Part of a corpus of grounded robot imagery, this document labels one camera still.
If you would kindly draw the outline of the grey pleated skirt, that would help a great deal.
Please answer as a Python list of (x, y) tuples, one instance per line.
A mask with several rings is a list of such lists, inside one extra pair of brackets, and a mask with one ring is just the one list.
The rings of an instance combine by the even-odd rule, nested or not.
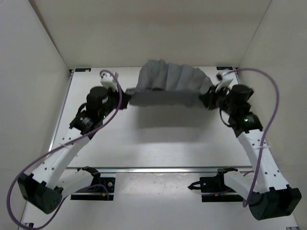
[(127, 88), (130, 105), (163, 106), (180, 105), (202, 107), (199, 96), (213, 86), (211, 79), (199, 68), (187, 64), (148, 60), (141, 67), (137, 85)]

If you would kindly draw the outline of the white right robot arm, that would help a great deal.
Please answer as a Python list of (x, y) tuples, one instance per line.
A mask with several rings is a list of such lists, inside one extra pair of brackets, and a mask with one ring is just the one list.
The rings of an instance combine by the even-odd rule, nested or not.
[(221, 192), (233, 190), (243, 199), (243, 207), (248, 207), (256, 220), (289, 216), (302, 198), (298, 188), (292, 188), (278, 168), (266, 135), (274, 121), (280, 104), (280, 92), (275, 80), (266, 72), (250, 68), (249, 71), (266, 77), (275, 90), (275, 106), (266, 127), (251, 111), (248, 100), (253, 95), (252, 88), (244, 84), (230, 86), (233, 70), (223, 70), (216, 74), (219, 83), (200, 96), (208, 110), (225, 112), (231, 128), (242, 145), (251, 167), (253, 179), (249, 179), (235, 168), (221, 168), (215, 179), (215, 187)]

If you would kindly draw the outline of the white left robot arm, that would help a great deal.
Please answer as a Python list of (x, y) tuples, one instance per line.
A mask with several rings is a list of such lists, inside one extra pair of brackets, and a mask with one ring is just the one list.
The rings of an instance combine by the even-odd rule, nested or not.
[(79, 190), (94, 191), (100, 186), (100, 172), (90, 166), (78, 168), (69, 176), (63, 176), (65, 169), (107, 122), (125, 109), (130, 96), (125, 94), (118, 82), (118, 73), (102, 70), (99, 73), (101, 86), (93, 87), (66, 134), (68, 141), (47, 154), (42, 163), (30, 174), (18, 177), (22, 196), (45, 214), (52, 213), (61, 201)]

